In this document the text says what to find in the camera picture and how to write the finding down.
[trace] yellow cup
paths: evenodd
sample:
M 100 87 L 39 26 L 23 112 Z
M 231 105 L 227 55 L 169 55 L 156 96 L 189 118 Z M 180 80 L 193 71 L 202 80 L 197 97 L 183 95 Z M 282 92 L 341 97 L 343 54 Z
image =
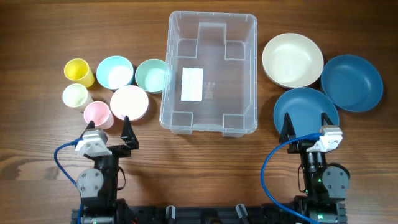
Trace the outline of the yellow cup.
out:
M 90 87 L 94 83 L 93 72 L 91 72 L 87 62 L 83 59 L 76 58 L 70 60 L 65 65 L 63 72 L 69 80 L 80 83 L 85 87 Z

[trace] brown wooden surface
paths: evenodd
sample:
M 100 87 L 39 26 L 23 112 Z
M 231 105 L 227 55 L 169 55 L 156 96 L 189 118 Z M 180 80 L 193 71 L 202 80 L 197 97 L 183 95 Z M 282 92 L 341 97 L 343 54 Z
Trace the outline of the brown wooden surface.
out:
M 385 84 L 384 98 L 368 113 L 340 112 L 345 138 L 328 154 L 351 172 L 346 200 L 350 223 L 398 219 L 398 15 L 387 1 L 141 1 L 135 3 L 24 4 L 0 6 L 0 223 L 69 223 L 79 194 L 53 161 L 55 148 L 80 135 L 81 113 L 62 102 L 71 84 L 63 67 L 85 59 L 96 70 L 102 59 L 123 55 L 134 65 L 165 59 L 168 18 L 175 10 L 242 12 L 258 19 L 258 52 L 274 36 L 295 32 L 318 44 L 327 60 L 356 54 L 370 60 Z M 94 99 L 111 92 L 96 83 Z M 258 61 L 259 126 L 242 138 L 196 132 L 179 136 L 159 124 L 160 95 L 150 96 L 145 118 L 133 122 L 140 149 L 122 159 L 127 186 L 119 197 L 130 205 L 260 205 L 264 158 L 277 145 L 272 112 L 282 89 Z M 108 132 L 119 142 L 121 121 Z M 72 148 L 60 162 L 76 179 L 93 163 Z M 300 192 L 300 158 L 278 152 L 266 171 L 281 202 Z

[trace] white paper sticker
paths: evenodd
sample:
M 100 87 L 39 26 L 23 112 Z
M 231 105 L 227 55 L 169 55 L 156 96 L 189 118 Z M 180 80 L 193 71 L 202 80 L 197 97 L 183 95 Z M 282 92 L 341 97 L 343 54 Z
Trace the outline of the white paper sticker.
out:
M 182 68 L 181 101 L 201 101 L 203 69 Z

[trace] dark blue bowl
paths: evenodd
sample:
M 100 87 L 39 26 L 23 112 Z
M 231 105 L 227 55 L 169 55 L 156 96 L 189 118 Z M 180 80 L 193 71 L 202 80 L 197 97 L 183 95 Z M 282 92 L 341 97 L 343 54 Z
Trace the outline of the dark blue bowl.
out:
M 325 94 L 311 88 L 291 89 L 280 96 L 274 108 L 274 123 L 279 133 L 284 125 L 286 112 L 289 112 L 296 137 L 319 133 L 323 112 L 333 124 L 340 123 L 333 102 Z
M 383 95 L 383 82 L 377 69 L 366 59 L 340 55 L 322 71 L 322 89 L 341 109 L 362 112 L 374 108 Z

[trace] plastic bin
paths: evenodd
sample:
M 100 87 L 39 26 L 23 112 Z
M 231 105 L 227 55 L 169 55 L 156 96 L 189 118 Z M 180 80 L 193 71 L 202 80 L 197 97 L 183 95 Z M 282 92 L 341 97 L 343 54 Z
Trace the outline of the plastic bin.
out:
M 169 18 L 161 125 L 177 134 L 257 128 L 257 19 L 175 11 Z

